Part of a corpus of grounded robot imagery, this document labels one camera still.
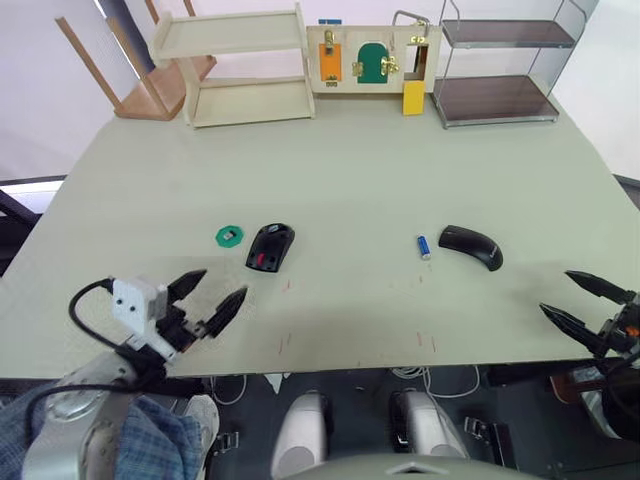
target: white cable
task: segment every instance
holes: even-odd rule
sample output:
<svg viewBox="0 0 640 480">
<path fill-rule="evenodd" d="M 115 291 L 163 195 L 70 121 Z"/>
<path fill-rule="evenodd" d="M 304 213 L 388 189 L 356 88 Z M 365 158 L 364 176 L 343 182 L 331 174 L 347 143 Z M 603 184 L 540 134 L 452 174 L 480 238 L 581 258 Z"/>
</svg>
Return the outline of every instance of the white cable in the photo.
<svg viewBox="0 0 640 480">
<path fill-rule="evenodd" d="M 432 397 L 435 398 L 462 398 L 462 397 L 468 397 L 469 395 L 471 395 L 472 393 L 474 393 L 476 390 L 478 390 L 478 388 L 480 388 L 480 371 L 478 370 L 478 366 L 474 365 L 473 366 L 475 372 L 476 372 L 476 383 L 475 385 L 468 391 L 463 392 L 463 393 L 455 393 L 455 394 L 451 394 L 451 395 L 446 395 L 446 394 L 439 394 L 439 393 L 433 393 L 431 391 L 431 372 L 429 372 L 429 368 L 426 368 L 426 372 L 422 375 L 422 383 L 424 383 L 424 388 L 427 391 L 427 393 L 429 395 L 431 395 Z"/>
<path fill-rule="evenodd" d="M 429 367 L 397 367 L 392 368 L 391 373 L 402 380 L 413 380 L 415 378 L 422 377 L 425 392 L 427 392 L 427 395 L 429 395 L 432 400 L 434 398 L 453 399 L 467 397 L 480 388 L 480 371 L 478 370 L 477 365 L 473 365 L 473 368 L 476 372 L 476 382 L 471 390 L 451 395 L 433 393 L 431 391 L 431 372 L 429 371 Z"/>
<path fill-rule="evenodd" d="M 427 367 L 398 367 L 392 368 L 391 373 L 402 380 L 413 380 L 424 375 L 427 370 Z"/>
<path fill-rule="evenodd" d="M 218 377 L 210 377 L 209 381 L 211 382 L 211 395 L 213 396 L 213 399 L 218 402 L 220 405 L 225 405 L 225 406 L 229 406 L 229 405 L 234 405 L 236 403 L 238 403 L 240 401 L 240 399 L 242 398 L 242 396 L 244 395 L 244 392 L 247 390 L 247 376 L 243 375 L 242 376 L 242 390 L 240 390 L 240 394 L 238 394 L 238 396 L 236 398 L 234 398 L 233 400 L 230 400 L 228 402 L 222 401 L 220 400 L 220 398 L 218 398 L 218 395 L 216 395 L 216 381 L 217 381 Z"/>
</svg>

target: white wall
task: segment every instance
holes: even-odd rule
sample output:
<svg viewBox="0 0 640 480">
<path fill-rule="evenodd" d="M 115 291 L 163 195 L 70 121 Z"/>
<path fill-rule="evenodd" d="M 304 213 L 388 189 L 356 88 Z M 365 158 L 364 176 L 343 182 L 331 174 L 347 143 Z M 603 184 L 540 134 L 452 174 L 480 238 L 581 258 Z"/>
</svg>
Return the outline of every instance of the white wall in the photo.
<svg viewBox="0 0 640 480">
<path fill-rule="evenodd" d="M 601 0 L 554 95 L 614 173 L 640 180 L 638 0 Z"/>
<path fill-rule="evenodd" d="M 144 2 L 126 1 L 149 39 L 154 25 Z M 595 0 L 577 1 L 588 12 L 595 5 Z M 175 15 L 186 15 L 182 0 L 155 2 L 159 11 L 168 8 Z M 550 18 L 559 0 L 457 3 L 466 18 Z M 207 15 L 287 9 L 293 0 L 193 0 L 193 4 L 199 15 Z M 601 1 L 555 91 L 610 169 L 637 179 L 639 4 L 638 0 Z M 437 22 L 442 3 L 369 0 L 363 6 L 353 0 L 302 0 L 301 5 L 307 24 L 327 17 L 341 18 L 347 24 L 388 24 L 399 8 Z M 128 93 L 135 76 L 91 0 L 0 0 L 0 9 L 0 180 L 66 174 L 99 128 L 112 118 L 113 108 L 58 30 L 54 17 L 68 18 L 118 95 Z M 449 6 L 445 17 L 453 14 Z M 442 43 L 446 57 L 448 49 Z M 451 73 L 521 72 L 535 51 L 485 50 L 482 54 L 457 52 Z M 212 75 L 252 75 L 256 67 L 267 70 L 269 61 L 251 55 L 221 57 Z M 603 72 L 615 80 L 613 85 L 602 77 Z"/>
<path fill-rule="evenodd" d="M 113 117 L 58 16 L 116 94 L 137 81 L 91 0 L 0 0 L 0 180 L 67 174 Z"/>
</svg>

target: green door panel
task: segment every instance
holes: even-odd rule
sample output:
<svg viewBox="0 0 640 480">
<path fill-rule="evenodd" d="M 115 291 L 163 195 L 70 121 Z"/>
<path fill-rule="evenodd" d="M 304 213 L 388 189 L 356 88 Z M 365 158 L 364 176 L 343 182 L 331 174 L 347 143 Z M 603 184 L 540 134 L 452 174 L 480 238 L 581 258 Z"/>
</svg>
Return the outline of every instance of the green door panel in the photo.
<svg viewBox="0 0 640 480">
<path fill-rule="evenodd" d="M 383 57 L 388 57 L 387 47 L 381 43 L 365 43 L 358 51 L 358 63 L 362 64 L 362 75 L 358 83 L 387 83 L 388 75 L 382 74 Z"/>
</svg>

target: brown shelf board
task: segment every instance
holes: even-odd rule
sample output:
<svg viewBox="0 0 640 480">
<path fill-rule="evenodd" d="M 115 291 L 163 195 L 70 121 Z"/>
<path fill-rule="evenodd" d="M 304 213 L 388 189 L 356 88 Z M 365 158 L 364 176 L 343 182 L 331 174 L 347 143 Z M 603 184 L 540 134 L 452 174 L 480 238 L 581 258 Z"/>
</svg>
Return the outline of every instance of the brown shelf board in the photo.
<svg viewBox="0 0 640 480">
<path fill-rule="evenodd" d="M 559 115 L 526 75 L 437 79 L 432 95 L 445 127 L 555 121 Z"/>
<path fill-rule="evenodd" d="M 575 40 L 549 20 L 443 20 L 453 48 L 572 48 Z"/>
</svg>

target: plaid shirt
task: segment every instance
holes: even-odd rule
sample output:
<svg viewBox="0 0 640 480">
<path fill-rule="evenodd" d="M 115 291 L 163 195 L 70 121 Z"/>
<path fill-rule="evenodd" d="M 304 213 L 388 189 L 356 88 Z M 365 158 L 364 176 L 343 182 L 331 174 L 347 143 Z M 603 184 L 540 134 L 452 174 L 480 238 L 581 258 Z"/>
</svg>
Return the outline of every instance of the plaid shirt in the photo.
<svg viewBox="0 0 640 480">
<path fill-rule="evenodd" d="M 34 395 L 51 386 L 31 390 L 0 410 L 0 480 L 21 477 L 25 409 Z M 36 408 L 35 432 L 42 428 L 45 402 Z M 174 415 L 145 397 L 134 400 L 120 434 L 116 479 L 193 480 L 201 461 L 200 426 L 195 419 Z"/>
</svg>

